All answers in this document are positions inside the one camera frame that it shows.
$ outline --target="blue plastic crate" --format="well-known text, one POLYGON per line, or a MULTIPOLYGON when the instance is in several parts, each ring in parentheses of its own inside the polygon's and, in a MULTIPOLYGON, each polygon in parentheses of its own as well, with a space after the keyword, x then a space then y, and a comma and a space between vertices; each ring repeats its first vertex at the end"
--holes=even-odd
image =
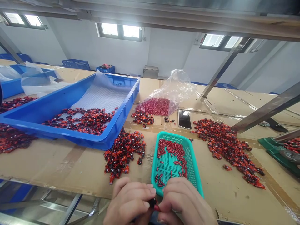
MULTIPOLYGON (((25 73, 29 67, 24 66, 24 65, 11 65, 10 67, 12 67, 15 71, 17 71, 20 75, 22 75, 23 73, 25 73)), ((41 68, 42 71, 44 71, 43 73, 38 73, 35 74, 33 76, 53 76, 53 77, 57 77, 55 74, 54 70, 49 70, 49 69, 44 69, 41 68)), ((5 82, 1 82, 1 87, 2 87, 2 93, 3 93, 3 99, 9 98, 11 96, 17 95, 17 94, 21 94, 23 93, 23 88, 21 86, 21 79, 15 79, 15 80, 11 80, 11 81, 5 81, 5 82)))
POLYGON ((139 78, 107 74, 112 84, 118 85, 121 82, 123 86, 131 87, 131 89, 100 136, 41 124, 53 118, 54 115, 61 113, 63 109, 70 108, 76 103, 91 86, 95 76, 96 74, 91 75, 35 101, 2 113, 0 115, 0 123, 9 124, 27 134, 37 137, 51 139, 64 138, 78 145, 108 150, 117 138, 138 95, 139 78))
POLYGON ((116 73, 115 66, 112 66, 108 69, 103 69, 103 68, 100 68, 100 67, 96 67, 96 70, 99 70, 100 72, 103 72, 103 73, 116 73))
MULTIPOLYGON (((32 59, 30 58, 29 55, 26 54, 21 54, 21 53, 17 53, 17 55, 21 58, 21 60, 23 60, 24 62, 28 61, 32 63, 32 59)), ((11 54, 7 54, 7 53, 3 53, 0 54, 0 59, 6 59, 6 60, 12 60, 14 61, 15 58, 11 55, 11 54)))
POLYGON ((88 61, 84 61, 84 60, 67 59, 67 60, 62 60, 62 63, 65 67, 68 68, 91 70, 88 61))

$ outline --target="white wall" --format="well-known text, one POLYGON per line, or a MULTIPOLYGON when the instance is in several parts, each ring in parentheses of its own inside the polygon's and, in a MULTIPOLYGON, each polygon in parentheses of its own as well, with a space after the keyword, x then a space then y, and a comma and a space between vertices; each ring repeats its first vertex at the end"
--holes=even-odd
POLYGON ((45 17, 39 17, 48 30, 36 30, 23 27, 10 27, 0 23, 0 28, 6 33, 17 48, 29 55, 34 62, 62 64, 67 59, 60 47, 51 27, 45 17))
POLYGON ((159 68, 159 76, 170 76, 170 71, 183 69, 196 38, 194 32, 151 28, 149 66, 159 68))
POLYGON ((91 21, 59 18, 52 20, 71 58, 87 60, 91 68, 104 63, 115 65, 116 73, 143 74, 148 63, 150 29, 145 29, 147 41, 135 42, 98 37, 91 21))
MULTIPOLYGON (((184 70, 192 81, 209 83, 221 63, 227 57, 228 52, 201 49, 193 45, 184 65, 184 70)), ((239 53, 230 64, 219 83, 230 83, 236 74, 255 55, 255 53, 239 53)))
POLYGON ((300 82, 300 43, 287 42, 257 71, 258 78, 246 89, 282 93, 300 82))

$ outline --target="smartphone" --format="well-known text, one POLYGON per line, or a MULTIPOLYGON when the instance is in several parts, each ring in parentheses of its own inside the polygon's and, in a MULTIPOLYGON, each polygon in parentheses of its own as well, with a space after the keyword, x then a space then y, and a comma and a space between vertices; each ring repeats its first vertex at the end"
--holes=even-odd
POLYGON ((178 110, 178 126, 185 129, 192 129, 190 112, 184 110, 178 110))

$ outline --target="green plastic basket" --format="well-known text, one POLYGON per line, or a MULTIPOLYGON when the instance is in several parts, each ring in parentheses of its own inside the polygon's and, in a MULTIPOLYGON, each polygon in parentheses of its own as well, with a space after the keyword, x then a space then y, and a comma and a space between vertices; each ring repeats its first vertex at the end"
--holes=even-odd
POLYGON ((162 189, 164 187, 157 186, 157 183, 155 182, 156 174, 158 175, 163 174, 163 176, 161 177, 162 182, 164 184, 167 184, 168 180, 171 178, 171 170, 172 170, 173 177, 179 177, 179 172, 181 172, 181 166, 174 164, 175 161, 178 161, 176 156, 171 157, 171 154, 166 151, 166 154, 160 156, 160 158, 157 158, 158 143, 160 139, 176 142, 183 146, 183 149, 185 151, 184 157, 185 160, 187 161, 188 180, 194 185, 194 187, 198 190, 200 195, 204 198, 201 179, 199 176, 197 162, 196 162, 194 149, 191 141, 188 138, 183 137, 181 135, 168 133, 168 132, 158 133, 156 139, 155 152, 154 152, 153 164, 152 164, 152 174, 151 174, 151 183, 156 189, 156 193, 163 197, 162 189))

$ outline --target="pile of red capsules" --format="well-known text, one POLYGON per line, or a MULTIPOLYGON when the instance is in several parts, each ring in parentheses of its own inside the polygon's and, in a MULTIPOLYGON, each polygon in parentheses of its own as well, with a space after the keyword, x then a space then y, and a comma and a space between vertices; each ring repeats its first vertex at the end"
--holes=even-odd
MULTIPOLYGON (((167 152, 170 153, 171 157, 177 157, 178 161, 175 161, 175 165, 181 166, 181 172, 178 172, 179 177, 185 177, 188 178, 187 173, 187 161, 184 158, 185 151, 183 150, 183 146, 181 144, 178 144, 176 142, 167 141, 160 139, 158 142, 158 150, 157 150, 157 158, 161 158, 162 155, 166 154, 167 152)), ((165 184, 161 181, 163 174, 156 174, 155 176, 155 182, 159 187, 165 186, 165 184)), ((170 171, 171 178, 173 177, 173 171, 170 171)))
POLYGON ((296 153, 300 153, 300 138, 295 138, 283 143, 284 147, 296 153))
POLYGON ((107 165, 104 172, 110 173, 109 184, 112 184, 115 178, 119 179, 121 173, 129 173, 129 162, 134 160, 134 152, 141 156, 138 158, 137 164, 142 164, 146 146, 143 138, 144 135, 138 131, 126 133, 125 129, 122 128, 113 146, 105 151, 104 158, 107 165))
MULTIPOLYGON (((0 113, 14 109, 37 98, 25 96, 16 98, 12 101, 3 102, 0 107, 0 113)), ((37 137, 25 134, 16 128, 0 123, 0 153, 10 153, 17 148, 28 148, 31 142, 37 137)))
POLYGON ((170 100, 166 98, 151 98, 140 103, 136 110, 149 113, 151 115, 168 116, 170 100))
POLYGON ((143 127, 147 127, 147 125, 154 124, 154 118, 151 114, 142 112, 140 110, 135 111, 131 114, 131 117, 134 117, 133 122, 137 124, 143 124, 143 127))
POLYGON ((112 113, 106 113, 105 109, 64 109, 62 113, 55 115, 51 120, 46 120, 43 125, 67 128, 68 130, 79 131, 94 135, 101 135, 106 128, 106 123, 111 121, 115 115, 115 110, 112 113), (60 118, 64 113, 68 114, 66 119, 60 118), (81 113, 82 117, 73 118, 76 113, 81 113))
POLYGON ((214 158, 221 160, 224 157, 231 166, 236 167, 244 174, 243 178, 248 183, 265 189, 265 186, 259 182, 260 178, 255 176, 256 172, 262 176, 265 175, 262 168, 256 167, 243 151, 251 151, 252 148, 246 142, 240 142, 237 139, 237 133, 230 126, 207 118, 198 120, 198 122, 194 121, 193 124, 196 125, 196 131, 191 131, 191 133, 197 133, 199 138, 208 141, 208 148, 214 158))

